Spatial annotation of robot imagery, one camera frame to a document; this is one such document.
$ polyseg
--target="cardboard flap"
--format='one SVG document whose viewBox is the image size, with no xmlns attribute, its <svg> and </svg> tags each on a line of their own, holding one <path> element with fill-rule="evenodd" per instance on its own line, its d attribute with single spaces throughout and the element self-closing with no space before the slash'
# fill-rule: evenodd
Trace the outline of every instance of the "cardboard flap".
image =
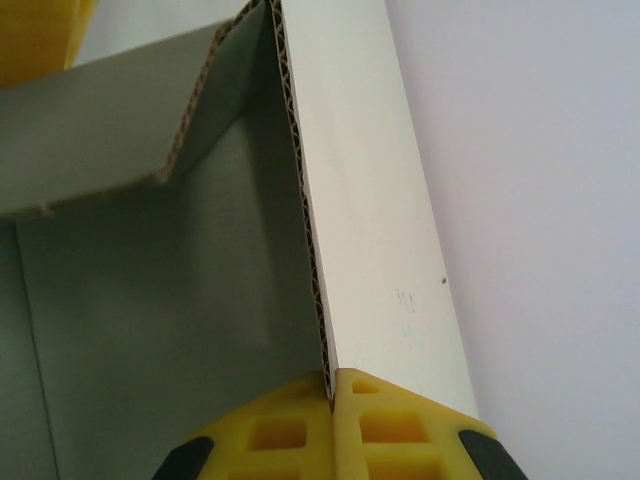
<svg viewBox="0 0 640 480">
<path fill-rule="evenodd" d="M 0 91 L 0 216 L 188 170 L 277 71 L 265 13 Z"/>
</svg>

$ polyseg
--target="white wall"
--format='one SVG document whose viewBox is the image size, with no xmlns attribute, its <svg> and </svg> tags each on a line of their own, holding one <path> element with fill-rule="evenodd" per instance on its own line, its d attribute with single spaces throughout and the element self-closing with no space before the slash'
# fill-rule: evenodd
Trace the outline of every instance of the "white wall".
<svg viewBox="0 0 640 480">
<path fill-rule="evenodd" d="M 640 4 L 497 4 L 388 3 L 480 412 L 532 479 L 637 478 Z"/>
</svg>

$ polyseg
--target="corrugated cardboard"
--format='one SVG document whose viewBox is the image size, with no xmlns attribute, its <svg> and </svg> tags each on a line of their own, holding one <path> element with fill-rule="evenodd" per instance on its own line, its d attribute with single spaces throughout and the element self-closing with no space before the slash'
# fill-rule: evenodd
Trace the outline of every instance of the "corrugated cardboard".
<svg viewBox="0 0 640 480">
<path fill-rule="evenodd" d="M 383 1 L 0 91 L 0 155 L 0 478 L 149 477 L 316 368 L 475 413 Z"/>
</svg>

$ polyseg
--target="yellow corner clamp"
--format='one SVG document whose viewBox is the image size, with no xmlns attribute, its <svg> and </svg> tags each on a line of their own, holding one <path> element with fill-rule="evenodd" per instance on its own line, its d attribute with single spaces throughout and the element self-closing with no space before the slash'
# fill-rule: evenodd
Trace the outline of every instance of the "yellow corner clamp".
<svg viewBox="0 0 640 480">
<path fill-rule="evenodd" d="M 0 0 L 0 88 L 73 65 L 97 0 Z"/>
<path fill-rule="evenodd" d="M 306 375 L 194 432 L 153 480 L 526 480 L 484 423 L 358 370 Z"/>
</svg>

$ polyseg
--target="yellow object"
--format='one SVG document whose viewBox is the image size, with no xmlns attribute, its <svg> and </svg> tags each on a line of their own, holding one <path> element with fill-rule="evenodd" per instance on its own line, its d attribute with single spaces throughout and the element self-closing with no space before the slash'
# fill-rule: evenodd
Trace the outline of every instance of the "yellow object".
<svg viewBox="0 0 640 480">
<path fill-rule="evenodd" d="M 461 431 L 495 438 L 478 420 L 340 369 L 333 414 L 323 376 L 313 373 L 195 432 L 185 445 L 211 442 L 198 480 L 482 480 Z M 184 458 L 193 463 L 193 454 Z M 175 469 L 166 469 L 177 463 L 165 463 L 154 479 L 174 478 Z M 504 477 L 486 478 L 525 478 L 501 471 Z"/>
<path fill-rule="evenodd" d="M 0 88 L 71 65 L 96 0 L 0 0 Z"/>
</svg>

